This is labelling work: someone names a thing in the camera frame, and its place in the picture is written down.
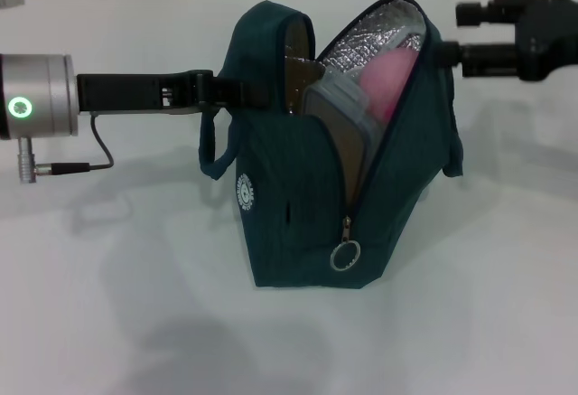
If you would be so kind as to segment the clear plastic lunch box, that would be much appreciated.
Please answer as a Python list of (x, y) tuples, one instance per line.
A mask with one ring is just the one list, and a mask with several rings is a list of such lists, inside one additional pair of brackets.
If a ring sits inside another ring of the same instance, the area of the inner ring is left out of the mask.
[(387, 128), (368, 110), (368, 97), (359, 86), (360, 73), (373, 58), (395, 48), (419, 52), (420, 40), (417, 27), (403, 27), (349, 70), (327, 64), (323, 77), (303, 94), (303, 113), (321, 120), (336, 146), (347, 202), (355, 199)]

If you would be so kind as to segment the dark blue insulated lunch bag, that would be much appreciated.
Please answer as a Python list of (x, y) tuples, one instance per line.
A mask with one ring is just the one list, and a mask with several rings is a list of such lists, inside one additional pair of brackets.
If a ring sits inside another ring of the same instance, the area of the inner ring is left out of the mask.
[[(415, 26), (420, 49), (355, 199), (346, 201), (340, 158), (315, 116), (285, 105), (284, 58), (349, 70), (391, 34)], [(317, 52), (310, 17), (264, 1), (233, 31), (220, 77), (267, 89), (267, 108), (228, 108), (228, 144), (215, 153), (214, 111), (200, 122), (201, 171), (235, 167), (250, 267), (260, 287), (360, 288), (382, 276), (422, 192), (438, 174), (462, 173), (452, 73), (436, 66), (441, 37), (414, 0), (379, 0)]]

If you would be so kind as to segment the pink toy peach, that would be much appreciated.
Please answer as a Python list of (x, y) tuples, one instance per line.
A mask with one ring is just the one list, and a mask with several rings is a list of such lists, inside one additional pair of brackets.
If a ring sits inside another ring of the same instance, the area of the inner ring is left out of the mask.
[(409, 79), (418, 52), (395, 48), (373, 58), (359, 76), (359, 86), (368, 97), (370, 114), (387, 126)]

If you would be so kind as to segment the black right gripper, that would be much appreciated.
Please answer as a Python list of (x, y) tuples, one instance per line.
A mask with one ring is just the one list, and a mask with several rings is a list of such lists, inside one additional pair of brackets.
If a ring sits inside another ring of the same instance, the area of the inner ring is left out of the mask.
[(489, 0), (455, 7), (458, 27), (514, 24), (509, 43), (441, 42), (438, 65), (461, 66), (464, 78), (518, 77), (538, 82), (558, 69), (578, 66), (578, 1)]

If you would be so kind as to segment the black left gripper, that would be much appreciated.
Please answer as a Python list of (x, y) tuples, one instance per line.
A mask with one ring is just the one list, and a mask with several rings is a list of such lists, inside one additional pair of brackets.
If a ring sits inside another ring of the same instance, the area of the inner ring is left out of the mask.
[(211, 71), (171, 74), (80, 74), (79, 110), (91, 115), (188, 114), (220, 108), (267, 108), (266, 88), (214, 77)]

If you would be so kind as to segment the yellow banana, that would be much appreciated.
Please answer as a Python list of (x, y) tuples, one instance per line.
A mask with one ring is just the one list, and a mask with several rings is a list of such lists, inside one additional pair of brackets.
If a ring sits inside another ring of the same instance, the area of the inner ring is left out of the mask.
[(307, 87), (323, 77), (325, 66), (318, 61), (300, 57), (284, 58), (284, 94), (287, 111), (302, 113), (303, 93)]

